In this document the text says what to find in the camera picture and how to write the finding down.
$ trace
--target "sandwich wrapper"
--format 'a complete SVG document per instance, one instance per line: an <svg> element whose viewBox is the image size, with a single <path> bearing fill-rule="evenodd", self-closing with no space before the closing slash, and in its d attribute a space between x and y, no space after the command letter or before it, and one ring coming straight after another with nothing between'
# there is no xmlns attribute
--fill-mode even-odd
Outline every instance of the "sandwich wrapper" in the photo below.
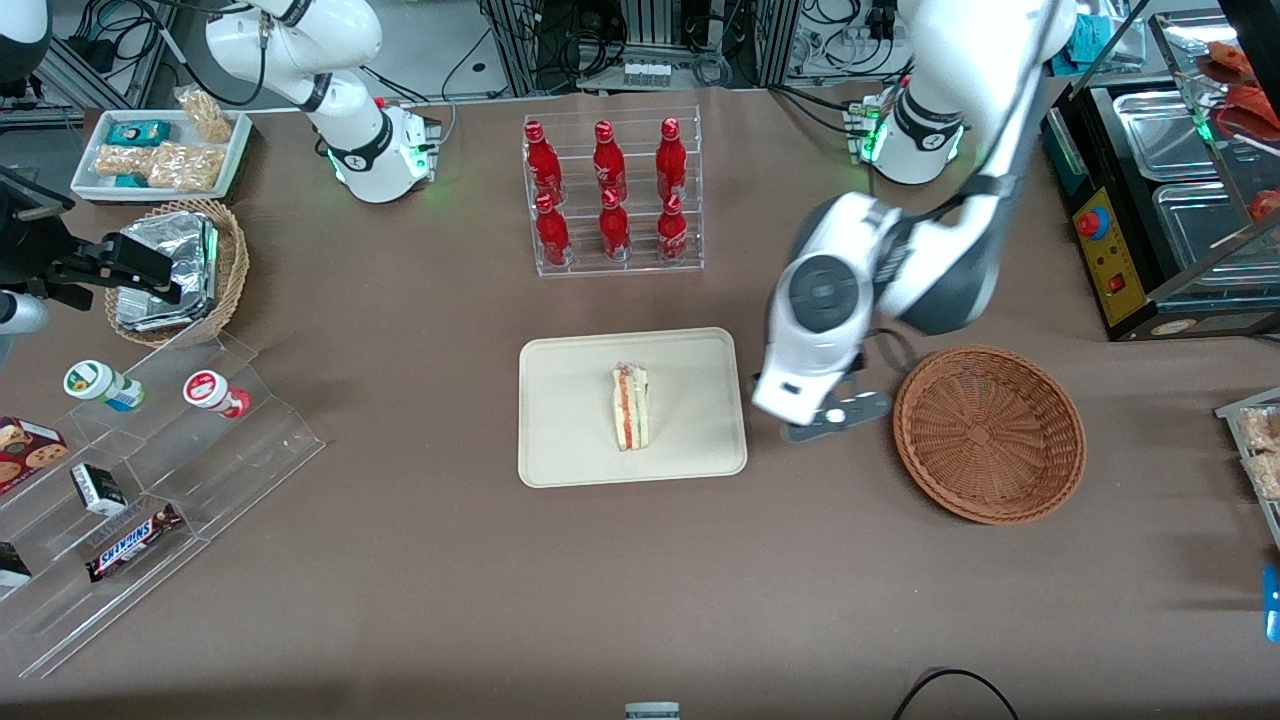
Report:
<svg viewBox="0 0 1280 720"><path fill-rule="evenodd" d="M177 304L147 292L120 288L115 320L128 332L184 327L216 305L218 227L204 213L179 211L142 218L120 231L173 260L170 274L182 288Z"/></svg>

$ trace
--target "red button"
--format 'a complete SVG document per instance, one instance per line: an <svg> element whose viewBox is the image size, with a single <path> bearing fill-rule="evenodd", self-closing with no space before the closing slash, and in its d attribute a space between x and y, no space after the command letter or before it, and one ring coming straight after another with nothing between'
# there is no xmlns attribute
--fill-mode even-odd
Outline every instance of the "red button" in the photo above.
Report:
<svg viewBox="0 0 1280 720"><path fill-rule="evenodd" d="M1079 220L1075 220L1075 232L1084 237L1093 237L1100 229L1102 229L1102 218L1097 213L1085 213L1080 215Z"/></svg>

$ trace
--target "small jar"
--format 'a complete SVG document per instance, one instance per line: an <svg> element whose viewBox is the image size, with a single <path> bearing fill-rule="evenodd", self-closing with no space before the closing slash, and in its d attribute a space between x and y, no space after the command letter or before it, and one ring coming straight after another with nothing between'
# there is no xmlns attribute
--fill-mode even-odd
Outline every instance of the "small jar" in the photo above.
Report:
<svg viewBox="0 0 1280 720"><path fill-rule="evenodd" d="M182 396L196 407L218 413L228 420L248 413L253 404L248 392L230 384L227 378L212 370L200 370L187 378Z"/></svg>
<svg viewBox="0 0 1280 720"><path fill-rule="evenodd" d="M81 360L63 378L67 395L88 402L101 402L113 410L128 413L146 397L142 383L116 373L106 363Z"/></svg>

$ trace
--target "brown woven basket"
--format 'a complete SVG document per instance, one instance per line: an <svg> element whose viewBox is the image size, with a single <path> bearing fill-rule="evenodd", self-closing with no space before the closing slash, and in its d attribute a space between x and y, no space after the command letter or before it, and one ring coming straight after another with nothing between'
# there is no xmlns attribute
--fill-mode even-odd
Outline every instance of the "brown woven basket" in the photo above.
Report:
<svg viewBox="0 0 1280 720"><path fill-rule="evenodd" d="M248 275L248 246L244 243L244 233L236 222L236 215L225 205L216 200L178 200L164 205L146 214L147 218L164 215L166 213L204 213L209 215L218 227L218 305L205 319L196 323L187 334L193 342L200 342L216 336L227 323L230 322L236 306L239 305L241 292L244 290L244 277ZM115 304L119 300L119 291L115 288L106 291L106 322L120 337L131 340L148 347L160 347L179 332L187 328L165 328L163 331L147 331L133 333L120 327L115 322Z"/></svg>
<svg viewBox="0 0 1280 720"><path fill-rule="evenodd" d="M893 407L906 470L947 510L991 525L1039 520L1084 474L1084 425L1030 360L980 345L946 350L908 375Z"/></svg>

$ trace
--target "cookie box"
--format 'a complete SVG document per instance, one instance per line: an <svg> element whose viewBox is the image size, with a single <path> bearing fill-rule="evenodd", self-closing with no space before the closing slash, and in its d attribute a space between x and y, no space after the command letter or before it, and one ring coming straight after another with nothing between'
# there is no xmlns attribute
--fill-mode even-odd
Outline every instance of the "cookie box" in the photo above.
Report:
<svg viewBox="0 0 1280 720"><path fill-rule="evenodd" d="M0 416L0 495L67 455L67 441L54 429Z"/></svg>

